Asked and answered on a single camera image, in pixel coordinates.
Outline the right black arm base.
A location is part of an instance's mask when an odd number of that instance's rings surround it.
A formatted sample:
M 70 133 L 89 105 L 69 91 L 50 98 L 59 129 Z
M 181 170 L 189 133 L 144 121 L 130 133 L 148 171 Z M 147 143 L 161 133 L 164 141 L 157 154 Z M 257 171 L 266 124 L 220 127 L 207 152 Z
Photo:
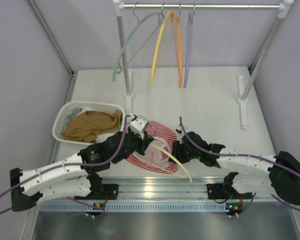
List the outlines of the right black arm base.
M 251 192 L 239 193 L 232 186 L 225 186 L 223 183 L 211 183 L 206 187 L 208 199 L 218 203 L 225 203 L 228 200 L 249 200 L 253 197 Z

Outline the cream hanger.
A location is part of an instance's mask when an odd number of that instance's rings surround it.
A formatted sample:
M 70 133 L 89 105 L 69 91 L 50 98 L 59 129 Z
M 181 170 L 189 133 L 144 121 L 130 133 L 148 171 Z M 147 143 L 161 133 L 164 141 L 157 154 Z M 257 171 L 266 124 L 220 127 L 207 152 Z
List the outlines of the cream hanger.
M 181 178 L 188 178 L 190 182 L 193 181 L 189 171 L 183 166 L 182 163 L 180 163 L 173 155 L 172 153 L 169 153 L 167 151 L 165 151 L 163 148 L 157 146 L 156 144 L 154 144 L 153 142 L 150 143 L 150 145 L 154 146 L 155 148 L 161 150 L 163 153 L 165 153 L 166 155 L 169 156 L 169 161 L 173 162 L 175 164 L 177 164 L 177 171 L 174 174 L 170 174 L 170 175 L 175 175 Z

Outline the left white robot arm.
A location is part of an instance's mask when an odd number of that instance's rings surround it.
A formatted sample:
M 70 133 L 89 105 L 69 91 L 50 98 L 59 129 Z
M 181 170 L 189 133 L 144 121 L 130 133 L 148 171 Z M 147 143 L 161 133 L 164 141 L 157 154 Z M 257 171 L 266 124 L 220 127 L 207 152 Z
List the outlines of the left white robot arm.
M 67 197 L 98 199 L 105 193 L 99 172 L 133 153 L 145 154 L 154 137 L 141 137 L 129 130 L 117 132 L 101 143 L 91 144 L 59 162 L 36 168 L 10 171 L 12 211 L 29 210 L 36 205 Z

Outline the red white striped tank top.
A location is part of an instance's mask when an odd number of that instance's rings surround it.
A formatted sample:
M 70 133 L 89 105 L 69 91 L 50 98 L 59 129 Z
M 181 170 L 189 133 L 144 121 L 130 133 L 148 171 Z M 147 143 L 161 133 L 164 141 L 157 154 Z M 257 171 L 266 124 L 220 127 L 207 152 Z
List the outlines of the red white striped tank top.
M 146 132 L 154 138 L 155 145 L 170 154 L 173 143 L 179 139 L 175 131 L 153 120 L 149 122 Z M 177 164 L 170 162 L 169 156 L 153 145 L 147 147 L 144 155 L 134 152 L 126 160 L 139 168 L 155 173 L 175 174 L 178 170 Z

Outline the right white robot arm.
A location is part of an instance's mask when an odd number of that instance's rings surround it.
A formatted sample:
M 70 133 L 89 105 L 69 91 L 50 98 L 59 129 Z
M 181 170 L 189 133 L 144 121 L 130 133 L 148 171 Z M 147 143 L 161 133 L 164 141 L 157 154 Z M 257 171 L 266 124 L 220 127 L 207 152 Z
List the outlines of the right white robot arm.
M 273 156 L 241 153 L 222 144 L 207 143 L 190 131 L 172 144 L 172 155 L 182 164 L 197 159 L 207 167 L 228 171 L 222 184 L 228 198 L 259 193 L 300 206 L 300 162 L 288 152 Z

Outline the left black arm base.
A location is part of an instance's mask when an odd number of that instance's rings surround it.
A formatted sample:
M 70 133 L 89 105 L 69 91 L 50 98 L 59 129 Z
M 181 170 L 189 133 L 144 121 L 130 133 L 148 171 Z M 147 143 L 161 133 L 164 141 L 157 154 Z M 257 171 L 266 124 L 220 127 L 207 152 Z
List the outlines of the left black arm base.
M 103 184 L 102 187 L 93 189 L 88 195 L 90 200 L 116 200 L 119 193 L 118 184 Z

